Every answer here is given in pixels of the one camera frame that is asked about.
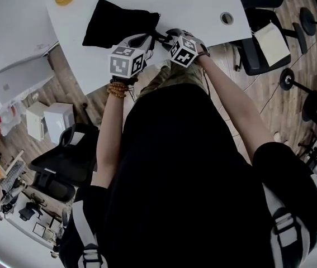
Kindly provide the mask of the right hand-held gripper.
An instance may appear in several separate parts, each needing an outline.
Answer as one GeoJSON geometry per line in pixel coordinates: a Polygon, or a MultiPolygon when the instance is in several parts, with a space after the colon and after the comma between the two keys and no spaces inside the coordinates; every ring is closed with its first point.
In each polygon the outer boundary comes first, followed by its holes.
{"type": "Polygon", "coordinates": [[[166,34],[176,38],[170,49],[170,61],[187,68],[197,57],[209,56],[207,47],[193,34],[180,28],[172,28],[166,34]]]}

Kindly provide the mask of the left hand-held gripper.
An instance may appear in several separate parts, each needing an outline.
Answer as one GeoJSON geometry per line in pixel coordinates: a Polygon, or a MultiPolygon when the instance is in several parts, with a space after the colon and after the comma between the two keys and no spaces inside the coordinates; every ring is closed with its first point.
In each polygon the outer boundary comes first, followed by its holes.
{"type": "MultiPolygon", "coordinates": [[[[153,39],[161,44],[168,44],[173,40],[171,35],[164,36],[154,32],[153,39]]],[[[131,78],[140,72],[152,43],[148,34],[138,34],[125,38],[118,45],[111,48],[108,56],[108,68],[112,76],[131,78]]]]}

